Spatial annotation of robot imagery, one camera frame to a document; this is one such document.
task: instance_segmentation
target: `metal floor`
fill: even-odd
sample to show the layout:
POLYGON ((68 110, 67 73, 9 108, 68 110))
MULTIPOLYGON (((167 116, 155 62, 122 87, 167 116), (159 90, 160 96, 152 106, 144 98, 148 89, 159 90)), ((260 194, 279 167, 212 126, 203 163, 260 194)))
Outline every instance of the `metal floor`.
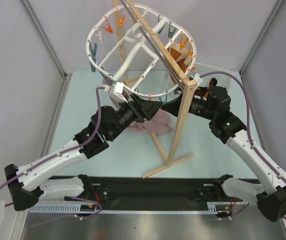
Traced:
POLYGON ((99 214, 32 227, 57 216, 30 213, 21 240, 286 240, 283 222, 269 222, 254 206, 232 221, 213 215, 99 214))

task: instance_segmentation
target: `light blue tabletop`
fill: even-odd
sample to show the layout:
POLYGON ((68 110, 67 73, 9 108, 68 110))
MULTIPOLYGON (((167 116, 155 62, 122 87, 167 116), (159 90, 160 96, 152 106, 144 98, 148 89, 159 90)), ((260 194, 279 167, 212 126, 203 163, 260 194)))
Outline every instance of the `light blue tabletop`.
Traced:
MULTIPOLYGON (((139 75, 139 71, 129 71, 128 77, 139 75)), ((238 79, 238 72, 232 72, 238 79)), ((165 71, 152 71, 149 78, 163 91, 168 74, 165 71)), ((99 72, 75 71, 72 75, 61 115, 56 128, 51 151, 66 144, 75 134, 85 128, 91 116, 97 111, 95 88, 102 85, 99 72)), ((139 88, 140 92, 155 85, 147 81, 139 88)), ((229 87, 231 111, 246 123, 246 102, 240 87, 233 81, 229 87)), ((106 92, 101 91, 102 106, 111 103, 106 92)), ((170 125, 174 128, 176 117, 171 116, 170 125)), ((253 120, 251 130, 254 139, 259 142, 253 120)), ((165 152, 169 152, 173 132, 160 136, 165 152)), ((142 177, 164 165, 161 155, 148 131, 134 133, 125 130, 110 147, 95 157, 74 164, 56 175, 76 176, 86 174, 93 177, 142 177)), ((237 178, 254 179, 256 176, 239 156, 216 138, 209 129, 209 121, 189 114, 175 159, 194 154, 180 164, 172 166, 152 177, 156 178, 219 178, 231 174, 237 178)))

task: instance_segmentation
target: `gray wall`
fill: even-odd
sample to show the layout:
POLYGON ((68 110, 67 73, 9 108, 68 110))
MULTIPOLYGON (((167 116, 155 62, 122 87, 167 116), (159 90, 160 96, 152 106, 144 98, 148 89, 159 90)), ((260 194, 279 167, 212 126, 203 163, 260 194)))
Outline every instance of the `gray wall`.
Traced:
MULTIPOLYGON (((5 166, 40 156, 62 82, 20 2, 0 0, 0 185, 5 166)), ((1 199, 10 201, 8 189, 1 199)), ((13 212, 7 209, 1 235, 13 212)))
POLYGON ((286 170, 286 3, 243 80, 265 148, 286 170))
MULTIPOLYGON (((112 0, 30 2, 64 69, 67 72, 90 70, 85 42, 90 30, 112 8, 112 0)), ((276 0, 133 2, 151 7, 184 27, 195 40, 197 62, 239 71, 276 0)), ((140 63, 141 61, 136 62, 130 69, 141 70, 140 63)), ((111 66, 109 70, 115 70, 117 67, 116 61, 114 67, 111 66)))

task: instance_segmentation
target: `pink cloth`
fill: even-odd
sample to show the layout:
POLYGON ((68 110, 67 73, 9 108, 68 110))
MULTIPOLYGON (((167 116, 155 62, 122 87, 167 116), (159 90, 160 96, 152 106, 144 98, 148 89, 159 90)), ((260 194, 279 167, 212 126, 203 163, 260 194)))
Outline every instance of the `pink cloth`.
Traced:
MULTIPOLYGON (((111 85, 105 78, 102 80, 102 83, 105 85, 111 85)), ((110 99, 117 108, 120 108, 117 101, 112 98, 110 99)), ((127 129, 134 133, 151 131, 156 135, 164 135, 173 131, 173 128, 169 126, 170 121, 170 115, 166 111, 160 109, 150 121, 145 121, 143 123, 133 122, 127 129)))

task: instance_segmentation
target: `white plastic frame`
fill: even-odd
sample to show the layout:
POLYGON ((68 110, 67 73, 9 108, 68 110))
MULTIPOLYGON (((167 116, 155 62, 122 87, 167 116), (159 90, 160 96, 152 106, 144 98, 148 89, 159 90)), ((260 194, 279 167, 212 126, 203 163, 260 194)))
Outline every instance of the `white plastic frame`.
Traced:
MULTIPOLYGON (((169 20, 168 18, 166 18, 164 15, 154 11, 153 9, 141 5, 141 4, 135 4, 135 6, 139 9, 143 9, 143 14, 142 16, 144 17, 144 15, 146 15, 147 13, 151 13, 154 16, 156 16, 156 18, 160 17, 160 21, 156 24, 156 26, 153 28, 153 30, 155 32, 157 32, 158 30, 160 30, 166 23, 170 24, 171 26, 175 27, 177 30, 175 32, 175 34, 173 35, 173 37, 171 39, 169 39, 169 41, 167 42, 167 44, 165 45, 166 48, 168 48, 174 41, 175 39, 180 35, 180 34, 185 34, 186 37, 188 37, 189 39, 189 43, 192 45, 192 49, 193 49, 193 56, 192 56, 192 60, 189 64, 189 66, 187 67, 187 70, 185 72, 185 74, 187 75, 192 67, 195 64, 196 61, 196 57, 197 57, 197 48, 195 45, 195 41, 192 39, 192 36, 181 26, 179 26, 178 24, 176 24, 175 22, 169 20)), ((140 76, 140 78, 135 82, 135 84, 133 85, 133 87, 128 87, 128 86, 124 86, 125 90, 127 92, 131 92, 133 94, 138 95, 141 98, 161 98, 164 97, 170 93, 172 93, 175 89, 178 88, 178 85, 174 85, 170 90, 166 90, 162 93, 159 94, 144 94, 144 93, 140 93, 135 91, 135 89, 138 87, 138 85, 145 79, 146 75, 151 71, 151 69, 155 66, 156 62, 159 60, 159 57, 153 52, 151 51, 146 45, 145 45, 145 41, 146 39, 141 35, 141 33, 136 34, 135 36, 137 37, 136 39, 130 38, 128 37, 129 33, 134 33, 135 30, 140 26, 141 23, 136 23, 134 24, 127 32, 126 34, 123 36, 123 38, 117 42, 117 44, 114 46, 114 48, 106 55, 106 57, 101 61, 101 63, 95 63, 92 59, 92 55, 91 55, 91 50, 90 50, 90 45, 89 43, 91 42, 92 36, 97 37, 96 33, 100 31, 99 27, 106 21, 106 18, 108 18, 111 14, 113 14, 116 11, 119 11, 121 9, 123 9, 124 6, 123 5, 119 5, 114 7, 113 9, 111 9, 110 11, 108 11, 102 18, 101 20, 92 28, 92 30, 89 32, 87 39, 86 39, 86 53, 88 56, 89 61, 91 62, 91 64, 102 74, 104 74, 105 76, 107 76, 109 79, 111 79, 113 82, 118 82, 119 78, 123 75, 123 73, 128 69, 131 61, 134 59, 137 51, 141 48, 143 48, 152 58, 153 61, 151 62, 151 64, 147 67, 147 69, 144 71, 144 73, 140 76), (109 72, 105 71, 104 69, 102 69, 102 67, 104 66, 104 63, 110 58, 110 56, 112 55, 113 52, 118 50, 118 47, 120 46, 121 43, 123 43, 124 41, 126 42, 130 42, 130 43, 135 43, 135 46, 131 49, 129 55, 127 56, 126 60, 124 61, 123 65, 120 67, 120 69, 118 70, 118 72, 112 76, 112 74, 110 74, 109 72)))

